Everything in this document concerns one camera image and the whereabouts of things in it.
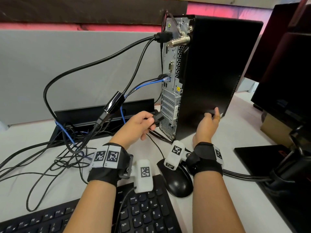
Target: person's right arm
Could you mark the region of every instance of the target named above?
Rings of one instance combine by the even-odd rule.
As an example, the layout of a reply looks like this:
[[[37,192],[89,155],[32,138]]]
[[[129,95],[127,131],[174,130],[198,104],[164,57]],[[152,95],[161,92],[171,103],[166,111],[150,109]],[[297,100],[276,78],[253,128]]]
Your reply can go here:
[[[193,147],[199,142],[211,143],[219,121],[218,108],[215,108],[214,119],[206,113],[192,139]],[[219,172],[204,171],[194,176],[192,225],[194,233],[245,233]]]

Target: black keyboard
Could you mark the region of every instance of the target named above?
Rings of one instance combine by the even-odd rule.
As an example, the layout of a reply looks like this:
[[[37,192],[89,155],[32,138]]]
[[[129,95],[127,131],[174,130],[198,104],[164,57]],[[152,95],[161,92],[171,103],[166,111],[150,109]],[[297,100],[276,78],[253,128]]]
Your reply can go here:
[[[134,184],[126,184],[117,188],[113,233],[121,202]],[[165,189],[161,175],[153,176],[153,191],[136,194],[130,192],[125,200],[116,232],[130,233],[179,233],[179,227],[173,206]],[[78,200],[73,200],[51,208],[20,216],[0,223],[0,233],[52,233],[63,232]]]

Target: hand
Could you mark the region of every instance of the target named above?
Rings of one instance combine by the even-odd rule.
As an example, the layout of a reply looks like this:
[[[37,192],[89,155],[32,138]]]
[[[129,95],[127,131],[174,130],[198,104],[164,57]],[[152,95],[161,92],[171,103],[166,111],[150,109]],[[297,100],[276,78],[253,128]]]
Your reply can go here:
[[[220,114],[218,107],[215,108],[215,115],[212,118],[210,113],[205,113],[204,118],[200,121],[196,129],[196,134],[193,136],[192,144],[193,148],[199,142],[209,142],[212,143],[212,136],[215,134],[218,123],[220,121]]]
[[[134,144],[139,138],[143,141],[146,139],[146,133],[154,130],[156,125],[154,123],[153,114],[142,111],[130,118],[126,124],[111,138],[110,142],[123,146],[128,149],[130,145]]]

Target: desk surface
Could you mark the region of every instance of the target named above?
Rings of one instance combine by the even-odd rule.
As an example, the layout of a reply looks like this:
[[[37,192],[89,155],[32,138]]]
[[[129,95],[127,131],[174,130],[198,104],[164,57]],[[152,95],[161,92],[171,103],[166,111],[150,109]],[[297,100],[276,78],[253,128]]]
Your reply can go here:
[[[220,148],[227,170],[248,174],[243,164],[235,156],[234,148],[274,144],[260,131],[260,115],[261,113],[250,103],[237,96],[233,97],[228,112],[221,119],[219,128],[213,137],[213,143]],[[0,161],[24,147],[48,141],[54,128],[55,123],[51,120],[11,126],[9,130],[0,133]],[[155,137],[152,138],[166,156],[170,144]],[[106,137],[92,140],[88,147],[102,146],[109,139]],[[192,136],[183,139],[182,142],[192,150]],[[38,150],[40,148],[19,154],[9,162],[7,167],[17,164]],[[44,172],[63,150],[64,146],[48,149],[32,164],[16,169],[12,175],[21,172]],[[149,138],[145,141],[139,140],[128,151],[134,154],[134,161],[142,158],[149,159],[153,175],[159,174],[156,163],[162,159],[162,156]],[[83,169],[85,179],[89,170],[90,168]],[[26,198],[38,178],[39,175],[27,174],[0,182],[0,222],[29,213],[25,207]],[[31,208],[37,205],[52,178],[43,177],[35,187],[29,201]],[[246,232],[291,232],[256,183],[227,176],[224,176],[224,180]],[[128,182],[132,182],[132,180],[121,180],[119,185]],[[86,184],[80,179],[78,169],[67,169],[51,185],[38,210],[80,198],[85,186]],[[181,229],[183,232],[192,232],[192,195],[182,199],[170,196],[170,199]]]

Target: forearm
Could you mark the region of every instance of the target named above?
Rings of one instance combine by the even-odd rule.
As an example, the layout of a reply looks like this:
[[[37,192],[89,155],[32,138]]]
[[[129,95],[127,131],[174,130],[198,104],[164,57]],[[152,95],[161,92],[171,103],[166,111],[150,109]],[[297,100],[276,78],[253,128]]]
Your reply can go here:
[[[111,232],[115,196],[116,187],[112,184],[90,181],[64,233]]]
[[[245,232],[220,173],[199,172],[194,176],[193,232]]]

